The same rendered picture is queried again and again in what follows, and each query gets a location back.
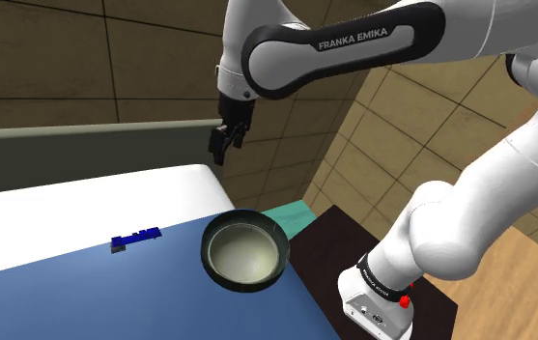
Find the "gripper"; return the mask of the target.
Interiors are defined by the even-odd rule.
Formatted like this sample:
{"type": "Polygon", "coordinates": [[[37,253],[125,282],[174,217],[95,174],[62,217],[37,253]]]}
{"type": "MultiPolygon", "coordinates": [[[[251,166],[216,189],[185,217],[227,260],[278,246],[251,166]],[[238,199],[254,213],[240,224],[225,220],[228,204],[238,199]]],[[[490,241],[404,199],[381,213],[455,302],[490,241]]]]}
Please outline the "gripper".
{"type": "Polygon", "coordinates": [[[251,127],[254,108],[254,100],[231,99],[219,94],[218,113],[222,125],[212,129],[208,147],[216,165],[224,164],[225,153],[231,143],[234,148],[242,147],[243,139],[251,127]]]}

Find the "blue flat toy block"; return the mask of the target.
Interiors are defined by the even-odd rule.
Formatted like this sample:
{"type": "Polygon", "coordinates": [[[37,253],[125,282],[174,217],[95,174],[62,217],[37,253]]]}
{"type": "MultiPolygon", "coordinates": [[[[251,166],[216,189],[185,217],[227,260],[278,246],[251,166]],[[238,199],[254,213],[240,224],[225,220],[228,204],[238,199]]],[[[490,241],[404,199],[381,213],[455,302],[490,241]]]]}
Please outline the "blue flat toy block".
{"type": "Polygon", "coordinates": [[[117,252],[125,251],[128,244],[132,244],[139,241],[145,241],[145,240],[154,240],[161,236],[162,234],[160,230],[157,227],[155,227],[155,228],[150,228],[146,230],[140,230],[138,232],[132,233],[129,236],[114,237],[111,239],[110,252],[117,253],[117,252]]]}

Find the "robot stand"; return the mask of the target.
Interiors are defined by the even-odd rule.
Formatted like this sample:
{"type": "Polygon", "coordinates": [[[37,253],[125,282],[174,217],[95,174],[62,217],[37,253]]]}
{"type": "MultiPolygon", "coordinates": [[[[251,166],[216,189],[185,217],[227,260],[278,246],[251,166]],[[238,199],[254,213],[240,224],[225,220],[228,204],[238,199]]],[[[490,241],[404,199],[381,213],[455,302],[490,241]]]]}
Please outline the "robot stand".
{"type": "MultiPolygon", "coordinates": [[[[341,271],[355,265],[378,239],[336,206],[290,240],[290,263],[341,340],[376,340],[345,316],[337,290],[341,271]]],[[[427,279],[414,281],[410,340],[452,340],[458,305],[427,279]]]]}

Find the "dark bowl with pale inside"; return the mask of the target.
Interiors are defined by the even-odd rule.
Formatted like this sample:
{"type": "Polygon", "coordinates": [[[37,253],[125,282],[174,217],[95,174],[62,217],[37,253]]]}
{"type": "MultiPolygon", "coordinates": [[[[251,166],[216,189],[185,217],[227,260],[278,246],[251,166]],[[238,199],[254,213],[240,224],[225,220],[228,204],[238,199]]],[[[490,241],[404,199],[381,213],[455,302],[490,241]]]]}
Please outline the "dark bowl with pale inside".
{"type": "Polygon", "coordinates": [[[272,286],[290,258],[290,243],[272,218],[253,210],[231,210],[214,217],[201,238],[201,263],[211,280],[236,293],[272,286]]]}

